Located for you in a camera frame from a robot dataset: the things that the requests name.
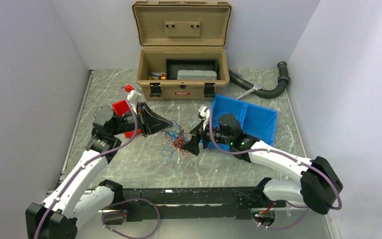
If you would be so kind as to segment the blue two-compartment plastic bin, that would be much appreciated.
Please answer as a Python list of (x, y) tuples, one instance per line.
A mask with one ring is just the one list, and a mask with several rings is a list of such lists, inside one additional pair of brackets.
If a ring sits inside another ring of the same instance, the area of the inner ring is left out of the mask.
[(277, 111), (219, 94), (215, 96), (211, 108), (214, 127), (219, 126), (220, 116), (233, 114), (240, 122), (244, 133), (254, 136), (270, 146), (274, 144)]

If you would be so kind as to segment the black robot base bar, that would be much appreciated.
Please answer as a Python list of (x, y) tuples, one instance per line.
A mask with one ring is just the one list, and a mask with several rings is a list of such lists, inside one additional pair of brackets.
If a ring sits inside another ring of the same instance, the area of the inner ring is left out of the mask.
[(122, 211), (127, 222), (155, 219), (235, 218), (250, 220), (260, 211), (285, 207), (254, 187), (125, 188), (123, 195), (105, 206)]

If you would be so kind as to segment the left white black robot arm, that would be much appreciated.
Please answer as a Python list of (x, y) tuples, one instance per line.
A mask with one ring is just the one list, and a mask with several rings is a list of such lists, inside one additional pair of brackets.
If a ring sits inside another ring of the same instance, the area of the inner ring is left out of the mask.
[(104, 180), (89, 195), (85, 191), (119, 150), (137, 133), (147, 137), (173, 123), (154, 113), (146, 103), (126, 104), (128, 111), (117, 115), (112, 106), (99, 107), (94, 116), (92, 136), (76, 166), (65, 180), (40, 204), (26, 209), (30, 239), (74, 239), (80, 227), (100, 209), (117, 209), (124, 200), (122, 185)]

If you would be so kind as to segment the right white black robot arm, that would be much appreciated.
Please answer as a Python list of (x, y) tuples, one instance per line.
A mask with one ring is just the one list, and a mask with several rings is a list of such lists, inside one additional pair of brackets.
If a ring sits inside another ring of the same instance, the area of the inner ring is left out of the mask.
[(254, 190), (254, 200), (261, 207), (273, 201), (292, 201), (325, 215), (330, 210), (342, 209), (340, 193), (343, 184), (329, 161), (321, 156), (314, 159), (300, 157), (279, 150), (245, 133), (233, 114), (222, 115), (219, 126), (212, 127), (212, 117), (203, 113), (201, 122), (190, 131), (191, 138), (181, 148), (199, 155), (199, 145), (209, 143), (219, 149), (228, 145), (226, 154), (248, 163), (273, 169), (289, 180), (264, 178)]

